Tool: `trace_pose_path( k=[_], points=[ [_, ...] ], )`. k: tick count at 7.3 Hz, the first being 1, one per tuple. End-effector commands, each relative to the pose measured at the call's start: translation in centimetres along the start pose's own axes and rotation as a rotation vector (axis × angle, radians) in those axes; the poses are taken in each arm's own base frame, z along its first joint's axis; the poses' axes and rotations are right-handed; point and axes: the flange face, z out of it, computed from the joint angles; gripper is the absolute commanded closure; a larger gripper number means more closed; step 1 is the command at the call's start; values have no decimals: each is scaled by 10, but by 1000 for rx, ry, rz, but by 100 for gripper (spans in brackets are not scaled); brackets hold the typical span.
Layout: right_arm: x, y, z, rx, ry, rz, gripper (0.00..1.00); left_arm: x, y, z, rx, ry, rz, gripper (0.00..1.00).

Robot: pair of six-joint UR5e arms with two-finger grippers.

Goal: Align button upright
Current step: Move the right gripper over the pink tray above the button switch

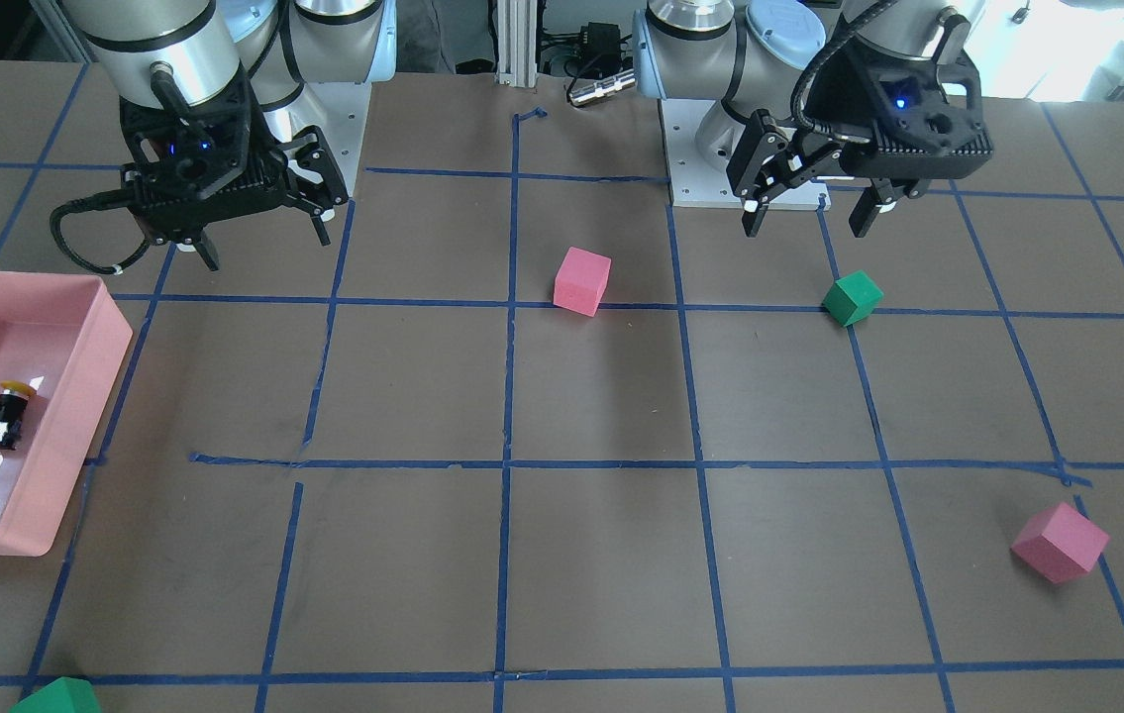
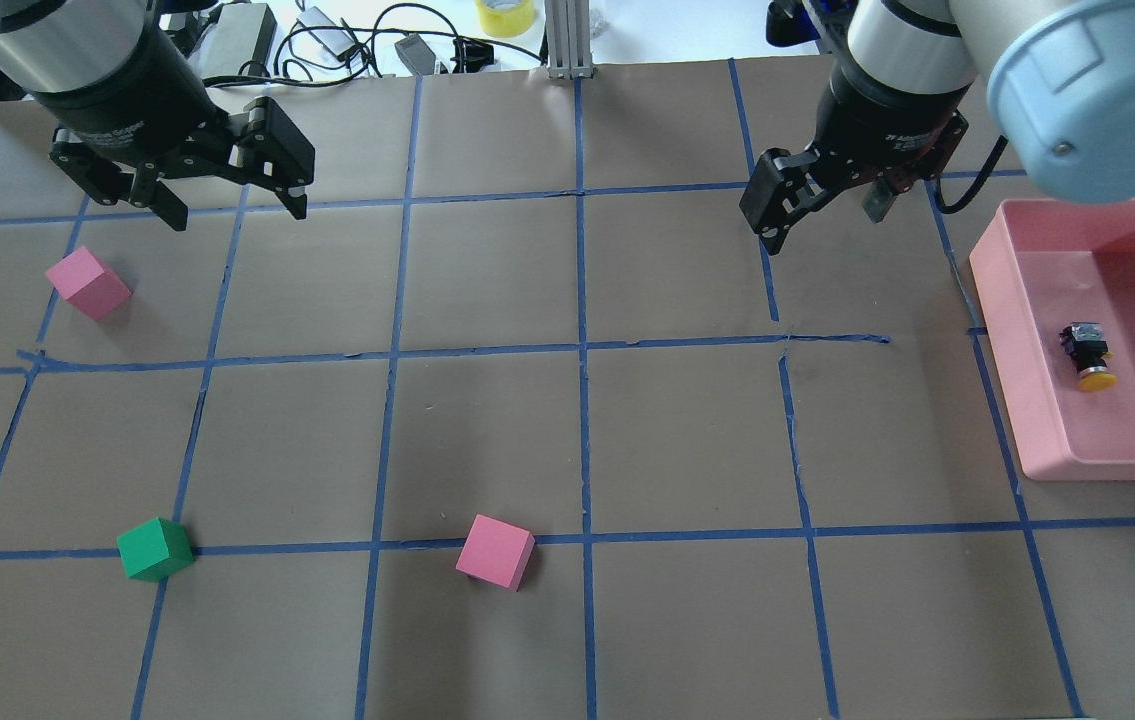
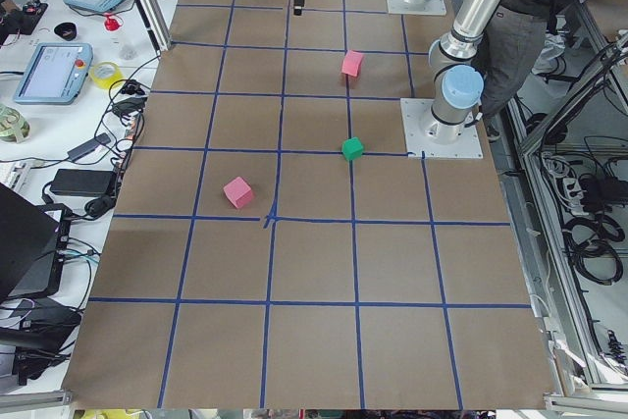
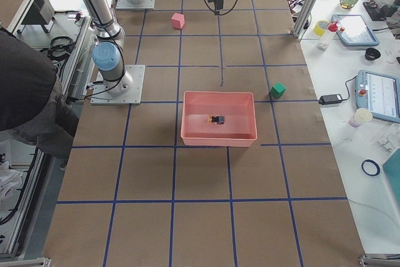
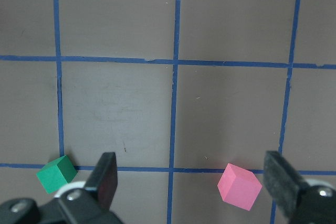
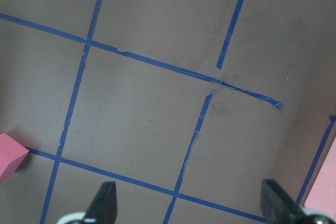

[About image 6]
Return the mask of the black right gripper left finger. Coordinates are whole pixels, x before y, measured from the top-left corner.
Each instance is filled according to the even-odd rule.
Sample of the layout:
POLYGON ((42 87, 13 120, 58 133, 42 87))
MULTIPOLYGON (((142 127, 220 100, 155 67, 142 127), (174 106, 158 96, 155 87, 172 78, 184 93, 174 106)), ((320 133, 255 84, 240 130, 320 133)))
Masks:
POLYGON ((84 223, 113 224, 117 218, 115 182, 103 182, 84 215, 84 223))

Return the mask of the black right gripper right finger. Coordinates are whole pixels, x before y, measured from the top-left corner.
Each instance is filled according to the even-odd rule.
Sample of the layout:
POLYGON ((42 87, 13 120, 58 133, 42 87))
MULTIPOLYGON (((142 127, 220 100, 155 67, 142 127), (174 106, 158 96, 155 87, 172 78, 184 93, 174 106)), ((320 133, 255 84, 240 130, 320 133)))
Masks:
POLYGON ((260 207, 269 224, 308 223, 309 217, 273 179, 261 182, 260 207))

